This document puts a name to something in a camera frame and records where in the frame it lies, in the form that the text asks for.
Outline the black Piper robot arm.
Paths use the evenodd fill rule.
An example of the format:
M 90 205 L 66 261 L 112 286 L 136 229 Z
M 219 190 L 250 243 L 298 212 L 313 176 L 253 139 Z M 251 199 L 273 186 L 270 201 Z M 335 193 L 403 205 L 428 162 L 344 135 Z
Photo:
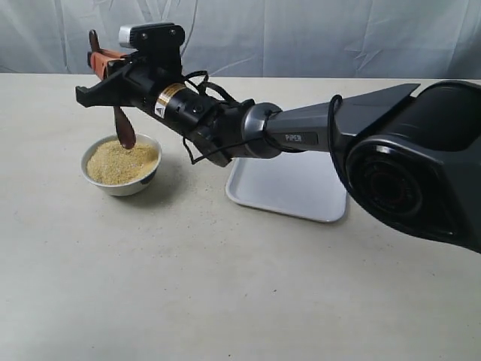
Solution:
M 340 182 L 371 216 L 429 241 L 480 250 L 480 86 L 402 83 L 283 110 L 239 102 L 180 66 L 133 53 L 110 61 L 86 107 L 133 107 L 176 132 L 188 151 L 224 167 L 239 158 L 327 153 Z

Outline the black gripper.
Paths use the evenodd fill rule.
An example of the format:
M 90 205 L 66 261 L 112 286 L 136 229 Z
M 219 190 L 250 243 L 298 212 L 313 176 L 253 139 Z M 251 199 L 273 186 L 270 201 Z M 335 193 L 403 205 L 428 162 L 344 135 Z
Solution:
M 118 59 L 124 61 L 107 77 L 109 61 Z M 181 136 L 185 147 L 191 142 L 202 158 L 221 167 L 231 162 L 216 126 L 233 107 L 233 98 L 211 83 L 206 71 L 185 76 L 182 69 L 164 69 L 136 53 L 129 56 L 107 49 L 88 52 L 87 64 L 100 82 L 90 88 L 76 87 L 80 105 L 137 108 Z

